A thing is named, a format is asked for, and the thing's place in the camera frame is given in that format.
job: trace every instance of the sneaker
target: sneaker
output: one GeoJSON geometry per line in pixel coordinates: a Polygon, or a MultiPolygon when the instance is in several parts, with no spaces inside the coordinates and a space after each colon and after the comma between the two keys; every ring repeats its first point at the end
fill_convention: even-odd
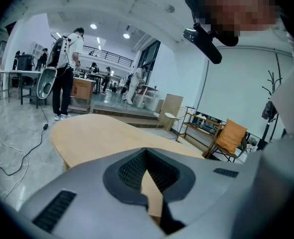
{"type": "Polygon", "coordinates": [[[60,120],[61,119],[61,115],[57,115],[57,114],[55,114],[55,118],[54,118],[54,120],[60,120]]]}
{"type": "Polygon", "coordinates": [[[64,120],[64,119],[68,119],[72,117],[70,114],[66,115],[66,114],[61,114],[61,120],[64,120]]]}

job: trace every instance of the cushion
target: cushion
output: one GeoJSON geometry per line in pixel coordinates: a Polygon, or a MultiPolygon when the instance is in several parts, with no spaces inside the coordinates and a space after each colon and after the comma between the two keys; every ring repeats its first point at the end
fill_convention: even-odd
{"type": "Polygon", "coordinates": [[[227,119],[227,123],[219,134],[216,143],[228,152],[234,154],[236,148],[240,145],[241,140],[245,136],[246,131],[247,129],[243,126],[227,119]]]}

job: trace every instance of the staircase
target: staircase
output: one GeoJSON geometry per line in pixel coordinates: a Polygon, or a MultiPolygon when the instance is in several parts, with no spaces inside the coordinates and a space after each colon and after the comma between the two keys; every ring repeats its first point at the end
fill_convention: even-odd
{"type": "Polygon", "coordinates": [[[156,128],[159,124],[158,118],[149,111],[133,112],[112,107],[95,106],[93,113],[107,115],[140,128],[156,128]]]}

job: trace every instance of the light wood tabletop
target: light wood tabletop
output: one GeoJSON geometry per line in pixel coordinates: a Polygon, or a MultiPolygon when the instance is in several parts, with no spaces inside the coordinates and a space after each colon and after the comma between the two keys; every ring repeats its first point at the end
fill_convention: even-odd
{"type": "MultiPolygon", "coordinates": [[[[52,129],[51,140],[67,167],[142,147],[203,158],[181,143],[99,114],[80,115],[58,122],[52,129]]],[[[144,175],[142,188],[142,193],[148,197],[148,213],[160,217],[162,194],[148,172],[144,175]]]]}

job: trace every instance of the hair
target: hair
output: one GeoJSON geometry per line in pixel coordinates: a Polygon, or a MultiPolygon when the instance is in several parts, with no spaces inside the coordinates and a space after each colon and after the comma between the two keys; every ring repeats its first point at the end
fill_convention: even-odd
{"type": "Polygon", "coordinates": [[[74,33],[75,33],[75,32],[79,32],[79,33],[81,33],[81,34],[84,34],[84,28],[79,27],[79,28],[77,28],[77,29],[74,30],[74,33]]]}

